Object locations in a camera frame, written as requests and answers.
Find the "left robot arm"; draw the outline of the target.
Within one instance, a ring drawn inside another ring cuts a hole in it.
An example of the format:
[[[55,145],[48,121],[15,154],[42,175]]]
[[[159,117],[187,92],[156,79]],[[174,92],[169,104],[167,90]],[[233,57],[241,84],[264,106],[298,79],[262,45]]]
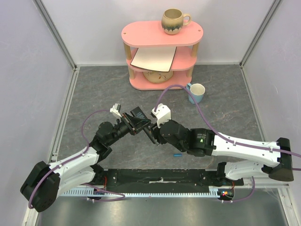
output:
[[[43,212],[59,195],[73,187],[89,182],[99,185],[103,181],[103,173],[97,163],[112,152],[111,145],[126,134],[138,134],[150,123],[147,117],[123,113],[117,118],[116,124],[102,122],[85,149],[61,161],[36,163],[20,188],[28,201],[28,208]]]

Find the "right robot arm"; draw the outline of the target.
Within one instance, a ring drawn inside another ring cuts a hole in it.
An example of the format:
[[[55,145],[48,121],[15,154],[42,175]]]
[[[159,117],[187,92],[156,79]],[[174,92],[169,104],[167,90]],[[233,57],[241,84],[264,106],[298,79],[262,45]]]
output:
[[[188,129],[174,120],[151,127],[154,139],[160,144],[170,144],[180,152],[204,156],[240,158],[240,162],[221,162],[215,174],[216,182],[227,185],[232,180],[268,175],[277,181],[292,182],[293,168],[290,141],[279,138],[275,142],[258,142],[224,134],[210,129]]]

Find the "black remote control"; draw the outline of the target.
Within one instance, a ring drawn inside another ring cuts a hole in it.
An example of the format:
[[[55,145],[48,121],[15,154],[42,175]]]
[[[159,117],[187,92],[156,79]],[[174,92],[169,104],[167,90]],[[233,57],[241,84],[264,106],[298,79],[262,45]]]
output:
[[[132,116],[137,121],[138,130],[143,130],[153,144],[156,144],[155,138],[151,132],[151,120],[146,117],[140,107],[136,107],[131,112]]]

